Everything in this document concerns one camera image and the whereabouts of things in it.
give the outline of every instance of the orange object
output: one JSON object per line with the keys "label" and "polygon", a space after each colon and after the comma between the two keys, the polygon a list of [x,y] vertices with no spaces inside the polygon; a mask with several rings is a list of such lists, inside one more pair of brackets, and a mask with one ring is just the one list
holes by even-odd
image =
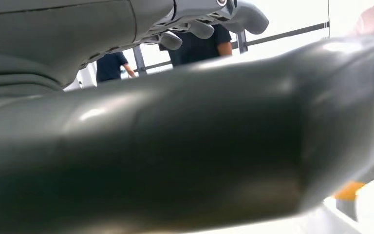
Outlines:
{"label": "orange object", "polygon": [[356,192],[362,188],[365,183],[362,182],[350,182],[347,184],[343,189],[333,195],[333,198],[340,199],[340,200],[349,200],[353,201],[356,199]]}

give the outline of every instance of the metal railing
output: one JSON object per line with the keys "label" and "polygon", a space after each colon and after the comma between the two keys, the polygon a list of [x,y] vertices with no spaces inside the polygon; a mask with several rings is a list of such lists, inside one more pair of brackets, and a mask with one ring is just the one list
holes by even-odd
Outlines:
{"label": "metal railing", "polygon": [[[300,29],[288,31],[288,32],[285,32],[285,33],[276,34],[276,35],[273,35],[273,36],[252,40],[252,41],[246,41],[245,33],[241,32],[239,34],[236,34],[237,41],[232,42],[232,48],[233,49],[239,49],[240,53],[242,54],[242,53],[247,52],[248,47],[252,46],[252,45],[257,45],[257,44],[261,44],[261,43],[265,43],[265,42],[269,42],[269,41],[274,41],[274,40],[278,40],[278,39],[281,39],[281,38],[292,37],[292,36],[296,36],[296,35],[300,35],[300,34],[304,34],[304,33],[309,33],[309,32],[313,32],[313,31],[316,31],[316,30],[329,28],[329,27],[330,27],[330,24],[329,24],[329,21],[328,21],[328,22],[319,23],[319,24],[315,24],[315,25],[308,26],[308,27],[305,27],[305,28],[300,28]],[[134,72],[138,72],[139,75],[146,75],[148,69],[157,68],[157,67],[166,66],[166,65],[171,64],[171,61],[166,61],[166,62],[161,62],[161,63],[158,63],[158,64],[154,64],[154,65],[151,65],[151,66],[145,66],[144,65],[143,54],[141,53],[140,47],[137,46],[137,47],[133,48],[133,51],[134,51],[135,63],[137,65],[137,69],[135,69]]]}

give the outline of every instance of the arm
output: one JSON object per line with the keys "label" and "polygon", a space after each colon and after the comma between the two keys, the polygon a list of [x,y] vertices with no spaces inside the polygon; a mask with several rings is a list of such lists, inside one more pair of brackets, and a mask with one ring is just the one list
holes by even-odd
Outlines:
{"label": "arm", "polygon": [[130,77],[135,78],[136,77],[135,73],[131,69],[131,67],[128,65],[128,60],[125,58],[124,53],[123,52],[118,52],[118,53],[116,53],[116,55],[117,55],[118,64],[125,68],[125,70],[128,72],[128,75]]}
{"label": "arm", "polygon": [[231,42],[221,43],[217,46],[220,56],[232,55]]}
{"label": "arm", "polygon": [[220,56],[232,55],[230,32],[221,25],[214,25],[214,39]]}
{"label": "arm", "polygon": [[131,67],[127,64],[124,64],[123,67],[128,72],[128,75],[132,78],[136,78],[134,71],[131,69]]}

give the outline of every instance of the gray robot arm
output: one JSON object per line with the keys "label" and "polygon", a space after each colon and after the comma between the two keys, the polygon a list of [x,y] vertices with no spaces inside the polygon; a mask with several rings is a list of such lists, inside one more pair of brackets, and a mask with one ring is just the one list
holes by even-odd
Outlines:
{"label": "gray robot arm", "polygon": [[238,225],[306,211],[374,165],[374,38],[230,59],[0,97],[0,234]]}

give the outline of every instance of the navy t-shirt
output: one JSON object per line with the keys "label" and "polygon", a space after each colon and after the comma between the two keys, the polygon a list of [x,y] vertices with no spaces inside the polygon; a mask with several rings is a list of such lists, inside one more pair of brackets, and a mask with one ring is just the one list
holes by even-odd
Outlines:
{"label": "navy t-shirt", "polygon": [[97,60],[97,83],[112,80],[121,79],[120,67],[128,64],[123,52],[106,54],[104,57]]}
{"label": "navy t-shirt", "polygon": [[168,50],[171,63],[173,66],[199,62],[206,59],[213,59],[220,56],[217,46],[231,41],[230,32],[223,26],[213,25],[214,33],[209,39],[200,39],[192,33],[174,32],[183,44],[178,50],[168,50],[166,47],[159,45],[160,50]]}

